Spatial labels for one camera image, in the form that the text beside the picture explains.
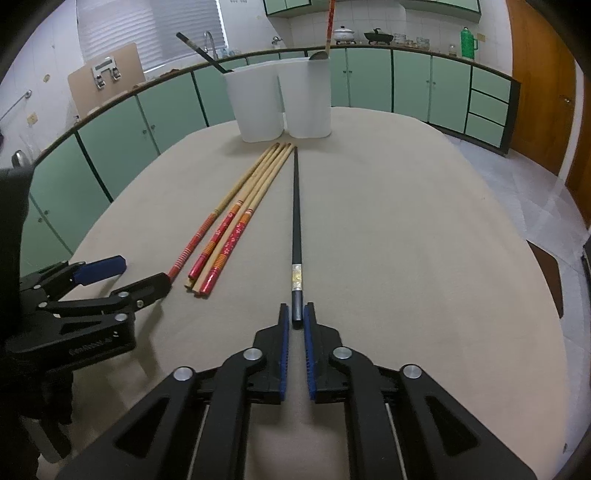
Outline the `striped red bamboo chopstick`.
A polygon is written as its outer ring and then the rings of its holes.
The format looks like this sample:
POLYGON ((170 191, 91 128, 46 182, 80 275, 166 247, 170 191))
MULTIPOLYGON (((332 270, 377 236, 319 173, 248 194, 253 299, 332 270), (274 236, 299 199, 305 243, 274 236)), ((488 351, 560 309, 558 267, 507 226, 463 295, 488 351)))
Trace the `striped red bamboo chopstick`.
POLYGON ((242 189, 243 186, 245 186, 246 181, 249 180, 253 172, 256 171, 257 168, 259 168, 259 164, 263 162, 263 160, 266 159, 268 155, 273 153, 273 151, 276 150, 278 145, 279 144, 274 143, 267 147, 266 150, 263 151, 262 155, 260 155, 259 158, 257 158, 256 161, 254 161, 252 166, 250 166, 249 169, 247 169, 245 173, 243 173, 242 176, 239 177, 239 179, 235 182, 235 185, 233 185, 230 188, 228 193, 225 194, 224 198, 222 198, 221 201, 219 201, 218 205, 214 207, 211 213, 209 213, 209 215, 205 218, 204 222, 202 222, 197 231, 193 234, 192 238, 189 240, 187 245, 180 253, 179 257, 176 259, 176 261, 173 263, 172 267, 168 271, 168 278, 171 283, 173 283, 176 280, 176 277, 180 273, 181 269, 183 269, 190 255, 194 252, 195 248, 197 248, 198 243, 204 238, 208 229, 211 227, 212 224, 214 224, 214 221, 217 219, 217 217, 221 215, 221 213, 225 210, 226 207, 228 207, 228 203, 233 198, 235 198, 235 196, 238 194, 238 191, 242 189))

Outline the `red-patterned bamboo chopstick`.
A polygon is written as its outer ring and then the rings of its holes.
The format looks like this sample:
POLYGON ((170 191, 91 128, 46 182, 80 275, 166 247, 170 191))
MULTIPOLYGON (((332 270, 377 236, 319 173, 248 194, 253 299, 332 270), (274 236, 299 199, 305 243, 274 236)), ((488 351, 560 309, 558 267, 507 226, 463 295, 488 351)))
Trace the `red-patterned bamboo chopstick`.
POLYGON ((193 292, 196 296, 208 297, 211 295, 231 253, 238 245, 242 234, 245 233, 249 221, 252 220, 257 206, 263 200, 266 191, 269 190, 276 175, 280 173, 280 169, 283 168, 283 164, 287 161, 287 158, 294 152, 294 148, 296 146, 293 143, 283 144, 283 149, 279 155, 270 162, 270 165, 263 171, 263 174, 259 176, 256 185, 252 187, 252 190, 245 199, 245 203, 243 203, 235 219, 231 221, 222 235, 221 240, 217 243, 211 254, 211 258, 207 261, 204 270, 202 270, 197 282, 193 286, 193 292))

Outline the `black chopstick with inlay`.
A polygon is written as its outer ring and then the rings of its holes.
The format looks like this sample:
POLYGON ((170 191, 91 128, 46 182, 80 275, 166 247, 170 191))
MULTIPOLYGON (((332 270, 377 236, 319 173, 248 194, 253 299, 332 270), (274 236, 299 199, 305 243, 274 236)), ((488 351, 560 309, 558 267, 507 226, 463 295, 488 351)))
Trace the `black chopstick with inlay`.
POLYGON ((291 233, 291 323, 294 329, 303 324, 303 266, 301 265, 301 196, 298 150, 294 148, 293 233, 291 233))

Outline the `red-ended bamboo chopstick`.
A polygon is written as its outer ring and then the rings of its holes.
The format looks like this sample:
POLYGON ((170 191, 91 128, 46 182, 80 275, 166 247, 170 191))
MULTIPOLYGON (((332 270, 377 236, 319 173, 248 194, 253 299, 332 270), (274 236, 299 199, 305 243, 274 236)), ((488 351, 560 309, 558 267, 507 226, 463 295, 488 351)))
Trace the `red-ended bamboo chopstick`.
POLYGON ((325 34, 325 49, 324 58, 329 58, 329 51, 331 51, 332 44, 332 30, 334 29, 334 18, 335 18, 335 0, 329 2, 329 15, 327 21, 327 34, 325 34))

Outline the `orange-red bamboo chopstick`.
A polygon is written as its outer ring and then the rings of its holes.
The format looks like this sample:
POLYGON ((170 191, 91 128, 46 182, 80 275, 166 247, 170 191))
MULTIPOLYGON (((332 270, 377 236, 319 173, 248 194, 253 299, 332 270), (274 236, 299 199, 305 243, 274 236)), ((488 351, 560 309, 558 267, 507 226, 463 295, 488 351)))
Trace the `orange-red bamboo chopstick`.
POLYGON ((238 187, 235 194, 229 196, 231 205, 228 212, 226 212, 221 223, 219 223, 211 238, 205 244, 187 275, 184 284, 187 290, 195 294, 199 292, 200 286, 204 283, 208 272, 211 271, 214 261, 221 254, 224 243, 228 241, 240 218, 245 214, 253 198, 256 197, 256 193, 259 192, 260 187, 266 181, 266 174, 273 170, 274 164, 280 160, 280 156, 288 147, 290 147, 290 143, 276 143, 267 148, 257 161, 252 172, 245 176, 245 182, 238 187))

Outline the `black spoon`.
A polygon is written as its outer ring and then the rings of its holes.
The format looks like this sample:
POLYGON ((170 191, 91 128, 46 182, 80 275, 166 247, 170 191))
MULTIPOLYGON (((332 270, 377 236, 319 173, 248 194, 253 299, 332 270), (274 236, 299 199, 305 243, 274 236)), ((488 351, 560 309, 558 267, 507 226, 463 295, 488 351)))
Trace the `black spoon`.
POLYGON ((231 70, 231 69, 226 69, 226 68, 224 68, 224 66, 222 66, 222 65, 219 65, 219 64, 216 64, 216 65, 214 65, 214 66, 215 66, 215 68, 216 68, 216 69, 217 69, 219 72, 221 72, 221 74, 228 74, 228 73, 231 73, 231 72, 233 72, 233 70, 231 70))

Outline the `green lower kitchen cabinets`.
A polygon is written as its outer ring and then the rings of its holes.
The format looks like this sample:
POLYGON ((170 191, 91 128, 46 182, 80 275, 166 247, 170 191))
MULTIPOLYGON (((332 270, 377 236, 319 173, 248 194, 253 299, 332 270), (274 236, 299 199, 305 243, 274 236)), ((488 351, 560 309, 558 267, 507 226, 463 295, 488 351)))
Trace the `green lower kitchen cabinets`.
MULTIPOLYGON (((332 104, 402 114, 499 154, 508 151, 520 83, 435 53, 335 48, 332 104)), ((69 259, 87 232, 161 153, 190 133, 233 119, 220 70, 188 67, 151 81, 72 127, 39 157, 20 270, 69 259)))

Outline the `chrome kitchen faucet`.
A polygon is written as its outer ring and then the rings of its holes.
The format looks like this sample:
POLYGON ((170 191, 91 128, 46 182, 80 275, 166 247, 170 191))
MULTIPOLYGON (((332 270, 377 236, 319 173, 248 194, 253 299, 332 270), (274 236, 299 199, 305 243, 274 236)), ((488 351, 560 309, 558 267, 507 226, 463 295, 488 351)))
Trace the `chrome kitchen faucet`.
POLYGON ((215 42, 211 31, 204 31, 204 51, 211 56, 211 58, 217 60, 218 56, 216 53, 215 42))

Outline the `steel electric kettle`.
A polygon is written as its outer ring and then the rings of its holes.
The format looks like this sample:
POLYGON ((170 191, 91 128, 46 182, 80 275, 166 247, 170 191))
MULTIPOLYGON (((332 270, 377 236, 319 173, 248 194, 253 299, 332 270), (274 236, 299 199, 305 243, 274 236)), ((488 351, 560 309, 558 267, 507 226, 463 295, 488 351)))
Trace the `steel electric kettle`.
POLYGON ((34 162, 23 150, 17 150, 11 157, 11 163, 14 168, 33 168, 34 162))

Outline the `brown wooden stool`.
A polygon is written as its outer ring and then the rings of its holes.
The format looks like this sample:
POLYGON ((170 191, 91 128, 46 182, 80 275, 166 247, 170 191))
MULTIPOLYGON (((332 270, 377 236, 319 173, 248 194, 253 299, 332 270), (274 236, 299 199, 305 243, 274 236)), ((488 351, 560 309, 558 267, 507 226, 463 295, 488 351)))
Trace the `brown wooden stool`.
POLYGON ((527 243, 532 250, 546 280, 557 310, 558 317, 562 319, 564 315, 564 300, 558 261, 553 255, 535 245, 534 243, 530 241, 527 241, 527 243))

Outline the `white two-compartment utensil holder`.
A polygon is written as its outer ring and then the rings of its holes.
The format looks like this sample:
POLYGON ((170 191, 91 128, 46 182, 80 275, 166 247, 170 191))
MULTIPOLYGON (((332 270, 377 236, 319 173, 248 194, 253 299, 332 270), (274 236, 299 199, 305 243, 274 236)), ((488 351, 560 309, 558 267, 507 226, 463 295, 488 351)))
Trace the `white two-compartment utensil holder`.
POLYGON ((293 58, 238 67, 223 75, 240 137, 246 143, 332 133, 329 59, 293 58))

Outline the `white cooking pot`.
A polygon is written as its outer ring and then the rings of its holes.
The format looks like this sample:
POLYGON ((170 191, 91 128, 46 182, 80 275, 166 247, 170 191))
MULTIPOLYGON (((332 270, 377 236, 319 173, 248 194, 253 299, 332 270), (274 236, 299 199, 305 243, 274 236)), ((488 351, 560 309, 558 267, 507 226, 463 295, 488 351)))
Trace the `white cooking pot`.
POLYGON ((355 44, 355 31, 345 26, 339 26, 332 33, 332 41, 334 41, 335 45, 355 44))

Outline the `green thermos flask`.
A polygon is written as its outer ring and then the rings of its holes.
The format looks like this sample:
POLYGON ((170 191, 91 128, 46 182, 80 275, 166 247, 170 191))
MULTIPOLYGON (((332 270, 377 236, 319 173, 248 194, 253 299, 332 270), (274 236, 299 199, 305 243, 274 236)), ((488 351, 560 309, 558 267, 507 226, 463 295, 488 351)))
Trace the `green thermos flask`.
POLYGON ((479 41, 468 27, 464 27, 460 33, 461 56, 468 60, 474 60, 479 49, 479 41))

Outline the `brown wooden door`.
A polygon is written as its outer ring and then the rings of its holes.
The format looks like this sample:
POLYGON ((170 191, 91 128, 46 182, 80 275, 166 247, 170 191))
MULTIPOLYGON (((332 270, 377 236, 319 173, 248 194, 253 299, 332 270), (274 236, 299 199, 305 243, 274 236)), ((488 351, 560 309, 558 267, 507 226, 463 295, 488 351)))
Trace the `brown wooden door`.
POLYGON ((521 84, 511 148, 557 175, 574 116, 575 60, 552 25, 528 2, 509 1, 507 8, 512 76, 521 84))

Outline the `chrome towel rail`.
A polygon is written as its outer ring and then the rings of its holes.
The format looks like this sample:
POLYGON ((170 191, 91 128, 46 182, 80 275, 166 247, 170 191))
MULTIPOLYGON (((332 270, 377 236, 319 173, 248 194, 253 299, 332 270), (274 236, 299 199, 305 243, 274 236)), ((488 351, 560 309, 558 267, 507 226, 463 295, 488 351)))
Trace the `chrome towel rail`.
POLYGON ((0 117, 0 121, 4 120, 21 102, 30 99, 32 96, 32 90, 25 91, 0 117))

